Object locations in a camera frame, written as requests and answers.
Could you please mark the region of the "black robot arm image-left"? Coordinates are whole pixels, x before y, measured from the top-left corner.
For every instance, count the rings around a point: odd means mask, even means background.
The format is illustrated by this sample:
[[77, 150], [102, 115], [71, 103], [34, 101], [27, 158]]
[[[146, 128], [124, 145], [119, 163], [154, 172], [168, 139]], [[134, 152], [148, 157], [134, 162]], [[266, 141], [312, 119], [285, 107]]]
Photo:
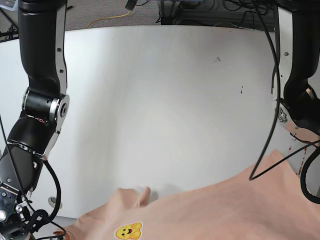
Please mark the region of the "black robot arm image-left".
[[[70, 105], [64, 55], [67, 2], [20, 0], [18, 36], [22, 66], [28, 76], [20, 116], [4, 136], [0, 158], [0, 237], [32, 240], [34, 232], [53, 222], [61, 204], [61, 186], [48, 156]], [[31, 206], [42, 168], [56, 187], [51, 213]]]

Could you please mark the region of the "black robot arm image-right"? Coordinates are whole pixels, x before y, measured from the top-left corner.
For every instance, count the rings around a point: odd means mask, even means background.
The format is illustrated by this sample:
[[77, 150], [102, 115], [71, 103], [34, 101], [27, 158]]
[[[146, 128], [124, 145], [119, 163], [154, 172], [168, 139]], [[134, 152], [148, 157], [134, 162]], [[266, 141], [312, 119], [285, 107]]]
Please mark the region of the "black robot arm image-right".
[[320, 2], [274, 1], [274, 33], [278, 66], [272, 93], [279, 102], [278, 123], [305, 142], [320, 138], [320, 96], [309, 84], [320, 62]]

